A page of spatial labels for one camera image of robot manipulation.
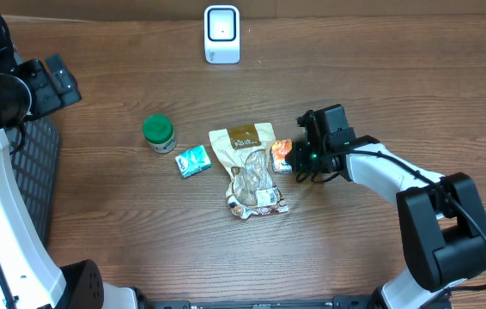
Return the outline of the orange tissue pack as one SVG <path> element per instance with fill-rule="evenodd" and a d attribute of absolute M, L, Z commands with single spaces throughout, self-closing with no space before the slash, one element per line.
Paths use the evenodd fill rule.
<path fill-rule="evenodd" d="M 292 167 L 287 161 L 287 155 L 292 150 L 290 139 L 276 140 L 270 148 L 272 170 L 275 173 L 291 173 Z"/>

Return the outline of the beige brown snack pouch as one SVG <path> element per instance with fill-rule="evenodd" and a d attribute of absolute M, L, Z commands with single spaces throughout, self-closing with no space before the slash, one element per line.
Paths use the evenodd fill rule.
<path fill-rule="evenodd" d="M 270 123 L 244 124 L 209 132 L 211 147 L 228 172 L 227 205 L 245 220 L 289 211 L 270 175 L 270 148 L 276 136 Z"/>

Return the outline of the small teal tissue pack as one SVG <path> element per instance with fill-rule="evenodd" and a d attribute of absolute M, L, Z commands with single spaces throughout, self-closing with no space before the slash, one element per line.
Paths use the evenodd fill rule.
<path fill-rule="evenodd" d="M 175 157 L 175 162 L 183 178 L 189 178 L 212 167 L 212 161 L 204 145 L 196 146 L 178 154 Z"/>

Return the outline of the green lid white jar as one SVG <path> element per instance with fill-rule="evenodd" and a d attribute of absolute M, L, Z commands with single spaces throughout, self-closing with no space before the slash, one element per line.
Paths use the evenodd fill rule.
<path fill-rule="evenodd" d="M 162 114 L 149 116 L 143 122 L 143 135 L 157 153 L 166 154 L 175 149 L 177 137 L 171 120 Z"/>

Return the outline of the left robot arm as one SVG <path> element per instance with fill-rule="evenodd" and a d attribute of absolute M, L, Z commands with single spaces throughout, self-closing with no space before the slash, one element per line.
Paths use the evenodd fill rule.
<path fill-rule="evenodd" d="M 0 15 L 0 308 L 143 308 L 134 288 L 102 280 L 96 263 L 57 266 L 40 240 L 11 164 L 7 131 L 77 103 L 76 79 L 59 55 L 16 59 Z"/>

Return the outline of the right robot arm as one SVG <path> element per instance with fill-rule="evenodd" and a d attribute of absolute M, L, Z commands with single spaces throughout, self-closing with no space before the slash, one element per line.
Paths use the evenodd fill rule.
<path fill-rule="evenodd" d="M 308 110 L 287 161 L 299 183 L 342 177 L 396 206 L 405 269 L 370 295 L 336 296 L 335 308 L 449 308 L 454 292 L 486 290 L 486 212 L 465 173 L 445 176 L 357 136 L 342 106 Z"/>

